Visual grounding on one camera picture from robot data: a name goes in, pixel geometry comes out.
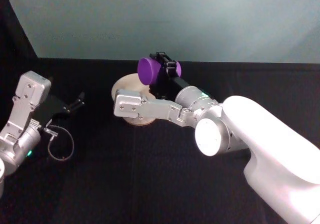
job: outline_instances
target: wire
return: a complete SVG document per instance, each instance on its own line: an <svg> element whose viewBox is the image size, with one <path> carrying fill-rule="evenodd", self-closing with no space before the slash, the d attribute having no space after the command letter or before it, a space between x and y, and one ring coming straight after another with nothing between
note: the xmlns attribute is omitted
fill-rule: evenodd
<svg viewBox="0 0 320 224"><path fill-rule="evenodd" d="M75 142L74 142L74 138L72 137L71 133L67 129L65 129L63 127L60 127L60 126L57 126L57 125L49 125L49 127L58 128L58 129L61 129L61 130L65 131L69 135L69 137L71 139L71 142L72 142L72 151L71 151L70 155L67 156L66 158L57 158L50 151L50 147L52 145L52 141L54 140L54 138L50 138L50 141L49 141L49 144L48 144L48 153L49 153L50 157L52 157L53 159L55 159L55 160L57 160L59 162L64 162L64 161L69 160L73 156L74 151L75 151Z"/></svg>

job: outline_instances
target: teal wall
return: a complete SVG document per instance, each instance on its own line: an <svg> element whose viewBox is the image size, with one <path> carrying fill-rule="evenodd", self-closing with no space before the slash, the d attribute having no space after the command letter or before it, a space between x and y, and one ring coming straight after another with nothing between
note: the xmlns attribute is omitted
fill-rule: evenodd
<svg viewBox="0 0 320 224"><path fill-rule="evenodd" d="M320 0L10 0L39 57L320 63Z"/></svg>

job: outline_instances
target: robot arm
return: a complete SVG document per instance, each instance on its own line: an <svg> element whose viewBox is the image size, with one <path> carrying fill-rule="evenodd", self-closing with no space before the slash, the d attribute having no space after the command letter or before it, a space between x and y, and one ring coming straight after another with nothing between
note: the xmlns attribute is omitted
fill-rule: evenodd
<svg viewBox="0 0 320 224"><path fill-rule="evenodd" d="M180 78L165 53L139 61L141 82L157 98L118 90L114 114L153 117L195 128L207 156L249 148L248 184L289 224L320 223L320 150L254 101L240 96L219 104Z"/></svg>
<svg viewBox="0 0 320 224"><path fill-rule="evenodd" d="M51 82L29 71L20 77L13 108L6 125L0 132L0 197L4 190L4 178L14 173L28 153L40 142L43 132L53 137L58 134L47 125L57 115L68 115L84 105L81 94L77 104L66 106L63 102L48 96Z"/></svg>

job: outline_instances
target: purple cylinder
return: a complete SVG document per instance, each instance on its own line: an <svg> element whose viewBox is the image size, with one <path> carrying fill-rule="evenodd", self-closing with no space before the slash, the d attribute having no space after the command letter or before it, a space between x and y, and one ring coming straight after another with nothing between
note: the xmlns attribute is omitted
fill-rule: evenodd
<svg viewBox="0 0 320 224"><path fill-rule="evenodd" d="M144 85L155 84L160 68L161 64L159 64L152 58L140 59L138 63L138 76L141 83L143 83ZM176 70L179 77L181 77L181 65L179 64L179 62L177 62L176 64Z"/></svg>

